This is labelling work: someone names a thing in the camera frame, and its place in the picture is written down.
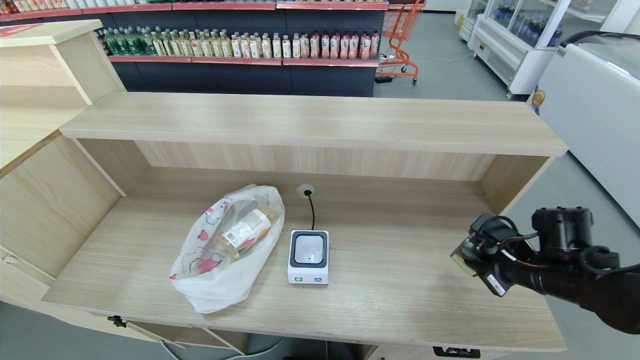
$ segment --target cabinet door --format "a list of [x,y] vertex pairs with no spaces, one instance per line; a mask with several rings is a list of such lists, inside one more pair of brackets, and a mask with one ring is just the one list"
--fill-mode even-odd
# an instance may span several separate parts
[[5,261],[0,261],[0,299],[2,301],[53,316],[71,325],[129,338],[155,341],[153,338],[142,335],[133,329],[115,327],[106,318],[95,316],[86,311],[41,301],[40,299],[49,290],[49,285],[41,282],[46,278],[44,277],[39,281],[37,279],[39,274],[37,270],[30,270],[28,265],[20,262],[20,260],[11,262],[13,263],[12,265]]
[[433,347],[387,347],[380,346],[368,351],[363,360],[447,360],[447,359],[481,359],[493,360],[509,354],[508,352],[480,351],[480,357],[439,356]]
[[0,188],[2,248],[51,279],[120,198],[62,136],[4,175]]

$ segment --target black cable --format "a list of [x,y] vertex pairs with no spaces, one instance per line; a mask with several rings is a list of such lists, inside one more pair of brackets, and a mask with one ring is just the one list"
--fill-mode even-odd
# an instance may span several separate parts
[[311,201],[311,194],[312,192],[310,190],[305,190],[305,195],[309,198],[309,204],[311,205],[311,216],[312,216],[312,223],[311,223],[311,230],[315,230],[316,229],[316,210],[314,209],[314,202]]
[[580,266],[587,270],[588,272],[597,274],[597,275],[609,275],[609,274],[622,274],[625,272],[632,272],[635,270],[640,270],[640,264],[635,264],[635,265],[631,265],[631,266],[627,266],[625,268],[617,268],[617,269],[612,269],[612,270],[602,270],[602,269],[596,269],[593,266],[589,265],[589,263],[587,262],[587,256],[591,255],[591,253],[594,252],[602,252],[604,254],[609,252],[609,249],[607,247],[604,246],[590,246],[586,249],[584,249],[581,253],[580,253]]

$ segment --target checkout counter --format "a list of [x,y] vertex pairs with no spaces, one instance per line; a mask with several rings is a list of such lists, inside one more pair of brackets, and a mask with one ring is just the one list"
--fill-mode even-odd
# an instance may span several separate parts
[[[99,27],[41,24],[0,40],[3,300],[239,354],[250,333],[358,343],[361,360],[566,349],[542,296],[494,297],[449,258],[481,213],[504,213],[566,152],[526,104],[128,93]],[[20,74],[4,72],[5,51]],[[38,133],[20,139],[12,126]],[[245,301],[198,314],[170,268],[203,209],[250,183],[278,188],[281,238]],[[316,228],[332,237],[328,286],[287,281],[289,233],[311,221],[303,183],[316,188]]]

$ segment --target drawer handle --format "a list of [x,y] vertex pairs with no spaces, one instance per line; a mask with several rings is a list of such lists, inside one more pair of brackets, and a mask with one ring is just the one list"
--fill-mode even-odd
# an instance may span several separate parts
[[459,357],[463,359],[480,359],[480,350],[450,347],[444,350],[442,347],[433,347],[433,352],[440,357]]

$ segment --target bottle label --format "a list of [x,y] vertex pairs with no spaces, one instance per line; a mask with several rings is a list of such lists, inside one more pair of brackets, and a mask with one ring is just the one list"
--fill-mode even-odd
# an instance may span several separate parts
[[299,40],[293,40],[293,58],[300,59],[300,41]]
[[168,56],[176,56],[175,52],[173,51],[173,46],[171,45],[171,42],[168,39],[164,39],[162,41],[162,44]]
[[145,38],[145,44],[147,45],[147,49],[151,54],[157,54],[156,47],[154,46],[154,42],[151,38]]
[[239,41],[231,41],[231,46],[234,48],[234,57],[241,58],[242,52],[240,51],[240,42]]
[[265,59],[271,58],[271,44],[269,44],[269,40],[262,41],[262,54]]
[[226,58],[230,58],[231,55],[233,54],[233,51],[229,48],[229,43],[225,41],[221,44],[221,46],[222,46],[222,55],[224,55],[224,57]]
[[162,46],[159,40],[154,41],[154,47],[158,55],[160,56],[166,55],[166,53],[164,52],[164,47]]
[[319,50],[319,46],[318,46],[318,39],[316,39],[316,38],[311,38],[310,43],[311,43],[311,53],[313,53],[313,52],[314,52],[314,50],[315,50],[315,52],[316,52],[316,54],[317,54],[317,53],[318,53],[318,50]]
[[213,56],[213,50],[211,49],[211,44],[209,43],[208,40],[206,39],[202,40],[200,45],[202,46],[202,53],[204,54],[204,56],[206,57]]
[[175,41],[171,41],[171,48],[173,49],[173,54],[176,56],[182,56],[182,50],[180,50],[180,45],[175,42]]
[[279,59],[282,57],[282,48],[280,47],[279,41],[273,42],[273,57],[276,59]]
[[371,38],[371,50],[370,50],[370,55],[373,56],[377,56],[378,55],[378,40],[380,39],[380,37],[372,37]]
[[181,41],[180,46],[182,47],[182,53],[184,56],[190,56],[192,54],[191,47],[187,44],[186,41]]
[[245,59],[250,59],[251,49],[249,48],[249,41],[240,41],[240,48],[242,49],[242,57]]
[[222,236],[238,252],[242,252],[267,235],[270,228],[271,222],[269,219],[260,210],[255,209],[229,230],[222,233]]
[[370,46],[371,46],[371,40],[365,39],[362,42],[362,51],[369,51]]
[[197,40],[191,43],[191,50],[193,51],[193,56],[202,56],[202,52],[200,51],[200,44],[198,44]]
[[215,41],[213,40],[211,42],[212,48],[213,48],[213,55],[217,56],[217,57],[222,57],[222,56],[228,56],[225,54],[224,50],[222,49],[222,46],[220,46],[220,42],[219,41]]
[[252,41],[250,46],[251,46],[251,57],[254,59],[260,58],[260,53],[258,52],[258,44],[255,41]]

